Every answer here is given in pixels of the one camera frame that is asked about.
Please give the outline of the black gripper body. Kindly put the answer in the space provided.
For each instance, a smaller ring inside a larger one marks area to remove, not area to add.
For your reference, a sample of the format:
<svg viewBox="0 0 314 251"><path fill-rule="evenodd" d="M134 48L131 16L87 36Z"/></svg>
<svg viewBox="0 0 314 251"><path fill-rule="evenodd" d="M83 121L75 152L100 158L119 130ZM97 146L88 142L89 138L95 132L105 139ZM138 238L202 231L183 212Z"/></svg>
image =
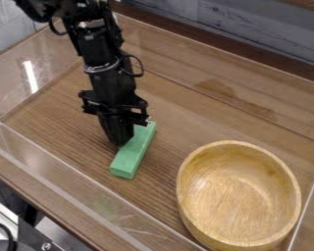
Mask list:
<svg viewBox="0 0 314 251"><path fill-rule="evenodd" d="M103 127L148 124L148 102L136 94L136 77L131 65L92 67L84 65L92 89L83 90L84 112L96 115Z"/></svg>

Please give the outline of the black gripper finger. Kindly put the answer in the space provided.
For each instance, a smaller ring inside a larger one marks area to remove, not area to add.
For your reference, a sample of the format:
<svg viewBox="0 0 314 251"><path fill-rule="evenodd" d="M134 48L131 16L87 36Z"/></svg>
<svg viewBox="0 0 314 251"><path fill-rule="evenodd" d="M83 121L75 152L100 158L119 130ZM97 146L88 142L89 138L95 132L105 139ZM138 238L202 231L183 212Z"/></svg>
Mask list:
<svg viewBox="0 0 314 251"><path fill-rule="evenodd" d="M123 145L120 120L116 115L97 113L97 119L108 140L116 145Z"/></svg>
<svg viewBox="0 0 314 251"><path fill-rule="evenodd" d="M128 117L120 118L120 143L126 144L134 137L134 123Z"/></svg>

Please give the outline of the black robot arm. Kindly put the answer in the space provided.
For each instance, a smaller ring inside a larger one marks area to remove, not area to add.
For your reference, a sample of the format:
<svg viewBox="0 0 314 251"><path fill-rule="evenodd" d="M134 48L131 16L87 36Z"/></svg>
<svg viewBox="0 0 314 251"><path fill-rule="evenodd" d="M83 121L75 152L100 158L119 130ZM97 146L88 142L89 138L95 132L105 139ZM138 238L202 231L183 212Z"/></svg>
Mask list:
<svg viewBox="0 0 314 251"><path fill-rule="evenodd" d="M83 110L97 116L108 140L117 146L134 137L134 126L148 124L148 102L136 95L132 70L135 56L121 50L121 29L108 0L13 0L28 17L52 24L59 18L77 55L84 60L84 72L92 88L83 90Z"/></svg>

